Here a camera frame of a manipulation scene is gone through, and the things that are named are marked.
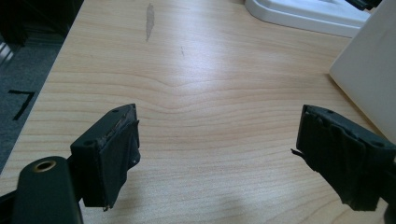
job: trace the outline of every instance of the wood grain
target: wood grain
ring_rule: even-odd
[[[155,22],[148,39],[147,13]],[[292,156],[303,104],[375,127],[328,75],[349,39],[253,18],[243,1],[86,0],[0,178],[136,103],[141,162],[85,223],[382,223]]]

